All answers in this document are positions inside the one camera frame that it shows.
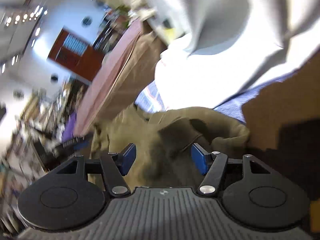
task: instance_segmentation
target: gray ribbed panel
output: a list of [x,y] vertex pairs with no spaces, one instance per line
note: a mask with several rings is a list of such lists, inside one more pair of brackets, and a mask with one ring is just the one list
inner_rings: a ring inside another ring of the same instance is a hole
[[255,232],[229,219],[215,199],[200,198],[190,188],[137,188],[127,198],[111,201],[92,224],[66,233],[28,228],[25,240],[311,240],[299,228],[279,233]]

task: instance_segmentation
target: pink fabric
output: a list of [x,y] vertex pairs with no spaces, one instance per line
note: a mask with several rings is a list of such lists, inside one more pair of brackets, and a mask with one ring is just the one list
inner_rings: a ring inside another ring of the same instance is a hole
[[109,54],[106,62],[101,66],[77,110],[74,136],[82,136],[86,132],[141,34],[142,23],[136,20],[124,33]]

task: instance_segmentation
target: silver screw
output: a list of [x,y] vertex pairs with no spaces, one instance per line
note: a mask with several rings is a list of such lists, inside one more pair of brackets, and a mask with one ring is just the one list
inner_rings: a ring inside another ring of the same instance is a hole
[[200,187],[200,192],[203,194],[210,194],[216,191],[216,188],[210,185],[204,185]]
[[125,186],[115,186],[112,188],[112,192],[114,194],[124,194],[128,191],[127,187]]

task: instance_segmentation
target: brown surface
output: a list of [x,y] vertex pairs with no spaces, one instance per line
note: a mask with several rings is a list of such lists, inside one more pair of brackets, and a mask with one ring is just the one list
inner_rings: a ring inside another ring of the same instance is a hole
[[69,33],[70,32],[66,31],[65,29],[61,30],[51,48],[48,58],[70,69],[73,73],[92,81],[100,70],[101,63],[105,55],[102,52],[94,50],[93,47],[91,47],[86,41],[77,37],[73,33],[71,33],[73,36],[88,45],[84,54],[79,56],[76,53],[73,53],[70,50],[62,47],[63,42]]
[[281,127],[320,118],[320,52],[291,78],[262,89],[242,111],[249,146],[262,150],[278,148]]

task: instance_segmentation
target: ceiling light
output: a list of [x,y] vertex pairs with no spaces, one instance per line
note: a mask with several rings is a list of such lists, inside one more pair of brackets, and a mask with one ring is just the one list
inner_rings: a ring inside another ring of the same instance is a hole
[[40,32],[40,28],[38,28],[38,29],[36,30],[36,36],[39,35],[39,32]]
[[36,10],[35,10],[35,13],[37,13],[37,11],[39,10],[40,8],[40,5],[37,6]]

